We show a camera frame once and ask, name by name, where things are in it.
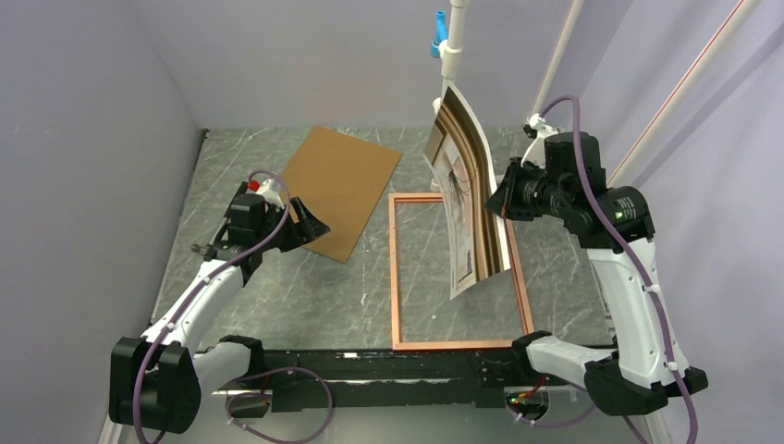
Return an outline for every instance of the brown cardboard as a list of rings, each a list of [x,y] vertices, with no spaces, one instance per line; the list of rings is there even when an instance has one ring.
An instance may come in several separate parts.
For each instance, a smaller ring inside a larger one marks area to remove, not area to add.
[[[370,218],[402,154],[313,127],[280,177],[331,231],[304,248],[342,263]]]

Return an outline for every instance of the lavender wall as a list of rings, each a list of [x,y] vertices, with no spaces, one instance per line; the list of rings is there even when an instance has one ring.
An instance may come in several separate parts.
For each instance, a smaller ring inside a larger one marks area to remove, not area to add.
[[[632,3],[582,94],[610,171],[736,3]],[[711,383],[695,397],[698,442],[784,435],[782,78],[784,4],[763,1],[631,169],[681,347]],[[685,409],[671,404],[673,442],[684,442]]]
[[[631,3],[617,0],[588,0],[582,3],[545,104],[563,94],[579,97],[585,92]],[[547,121],[560,128],[568,126],[571,122],[570,108],[556,107],[547,114]]]
[[[0,14],[0,430],[95,442],[149,321],[199,131],[122,0]]]
[[[132,0],[205,128],[428,126],[448,0]],[[486,126],[520,125],[570,0],[473,2],[458,85]]]

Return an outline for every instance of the blue connector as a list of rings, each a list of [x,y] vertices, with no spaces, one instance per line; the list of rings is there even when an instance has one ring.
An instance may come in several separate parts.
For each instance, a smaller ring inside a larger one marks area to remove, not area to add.
[[[438,11],[435,13],[435,37],[433,38],[433,42],[430,44],[430,55],[435,58],[440,58],[441,55],[438,53],[438,45],[447,39],[449,33],[447,31],[447,22],[446,22],[446,13],[444,11]]]

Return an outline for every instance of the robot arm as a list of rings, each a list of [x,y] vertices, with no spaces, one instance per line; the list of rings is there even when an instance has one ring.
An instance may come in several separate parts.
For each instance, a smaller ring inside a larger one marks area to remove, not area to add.
[[[589,349],[544,331],[520,338],[512,347],[523,372],[553,375],[585,387],[606,414],[648,414],[667,405],[668,397],[679,394],[673,371],[683,377],[690,393],[707,387],[707,379],[702,370],[689,366],[671,329],[674,360],[665,355],[662,324],[647,294],[649,290],[661,293],[655,270],[654,226],[647,202],[632,187],[606,187],[598,141],[581,133],[585,171],[594,197],[642,261],[654,289],[644,286],[629,255],[589,206],[579,182],[572,140],[571,132],[547,136],[544,168],[518,157],[510,159],[504,179],[485,207],[512,220],[529,221],[549,215],[564,221],[564,227],[578,237],[588,253],[615,324],[618,348]]]
[[[290,199],[297,215],[285,216],[283,203],[272,180],[263,184],[242,182],[231,200],[213,239],[194,251],[204,256],[199,272],[169,311],[139,339],[123,338],[112,350],[109,417],[118,424],[133,424],[133,390],[152,338],[163,329],[168,334],[157,346],[141,385],[141,425],[183,433],[199,409],[203,393],[212,393],[228,381],[265,370],[262,343],[257,339],[229,336],[207,353],[196,349],[220,310],[248,283],[262,263],[263,253],[277,248],[293,250],[329,232],[299,198]],[[280,230],[262,247],[280,225]],[[246,254],[251,248],[254,253]],[[226,266],[230,261],[238,261]],[[218,268],[224,268],[212,276]],[[189,302],[197,286],[201,290]],[[188,303],[185,312],[174,314]]]

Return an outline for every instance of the marble floor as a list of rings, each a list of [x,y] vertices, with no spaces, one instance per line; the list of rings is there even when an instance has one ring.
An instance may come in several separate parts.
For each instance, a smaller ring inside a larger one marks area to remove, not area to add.
[[[221,129],[207,134],[185,202],[153,319],[188,287],[206,243],[239,183],[252,169],[280,171],[309,129]],[[422,148],[429,128],[339,129],[403,156],[349,261],[297,249],[271,251],[262,267],[215,320],[202,347],[227,334],[261,339],[268,349],[391,346],[386,193],[429,191]],[[486,129],[497,174],[528,138],[521,129]],[[488,279],[451,301],[448,238],[440,204],[398,207],[398,252],[404,340],[514,339],[521,322],[510,274]],[[580,344],[607,344],[605,312],[587,257],[559,221],[517,223],[534,326]]]

